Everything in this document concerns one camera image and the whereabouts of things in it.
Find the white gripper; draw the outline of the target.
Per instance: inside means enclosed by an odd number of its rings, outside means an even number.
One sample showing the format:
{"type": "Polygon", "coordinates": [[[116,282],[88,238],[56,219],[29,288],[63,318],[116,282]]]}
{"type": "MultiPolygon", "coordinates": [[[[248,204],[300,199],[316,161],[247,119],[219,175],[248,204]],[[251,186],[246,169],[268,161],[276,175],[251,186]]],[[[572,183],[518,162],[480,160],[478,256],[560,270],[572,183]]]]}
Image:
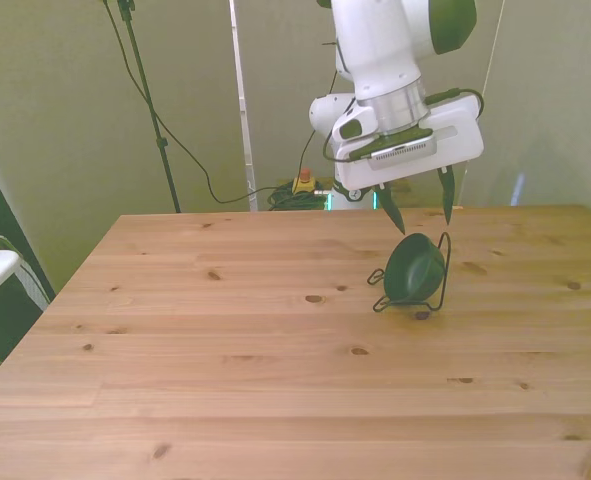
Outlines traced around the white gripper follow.
{"type": "Polygon", "coordinates": [[[478,100],[474,96],[446,102],[431,110],[419,126],[431,131],[418,140],[398,141],[389,147],[373,147],[360,159],[338,163],[336,178],[348,190],[375,186],[378,201],[395,227],[406,234],[403,217],[388,185],[379,185],[439,170],[442,205],[450,224],[454,207],[455,177],[442,169],[479,157],[484,143],[477,123],[478,100]]]}

